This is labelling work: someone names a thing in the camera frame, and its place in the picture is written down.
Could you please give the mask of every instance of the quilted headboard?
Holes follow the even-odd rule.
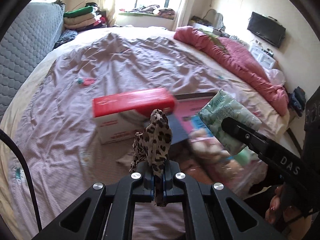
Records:
[[[53,50],[63,28],[64,5],[29,3],[0,42],[0,121],[18,89]]]

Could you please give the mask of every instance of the leopard print cloth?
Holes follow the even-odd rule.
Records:
[[[156,203],[166,206],[163,202],[162,173],[164,162],[168,158],[172,132],[168,119],[159,109],[153,110],[150,116],[150,125],[143,133],[137,132],[134,138],[134,156],[130,166],[130,173],[134,172],[139,162],[148,161],[155,175]]]

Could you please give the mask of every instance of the pink bed sheet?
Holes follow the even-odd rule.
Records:
[[[265,100],[284,116],[288,110],[288,95],[282,86],[272,85],[263,68],[250,52],[238,42],[228,38],[218,38],[229,54],[222,51],[211,38],[191,26],[177,28],[174,39],[203,51],[222,67],[251,85]]]

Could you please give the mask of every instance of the silver bolt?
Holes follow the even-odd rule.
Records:
[[[131,174],[131,178],[133,179],[140,179],[141,178],[141,174],[138,172],[134,172]]]
[[[220,182],[216,182],[215,184],[213,184],[213,187],[216,189],[216,190],[222,190],[224,185]]]
[[[95,184],[93,184],[93,189],[95,190],[99,190],[103,188],[103,184],[101,182],[96,182]]]
[[[183,172],[178,172],[176,173],[176,178],[177,179],[184,179],[186,175]]]

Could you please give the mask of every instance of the green plastic package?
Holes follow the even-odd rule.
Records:
[[[234,139],[222,130],[222,120],[226,117],[232,117],[255,131],[257,131],[261,125],[258,117],[223,90],[220,90],[210,102],[200,110],[198,115],[231,155],[236,155],[241,152],[245,144]]]

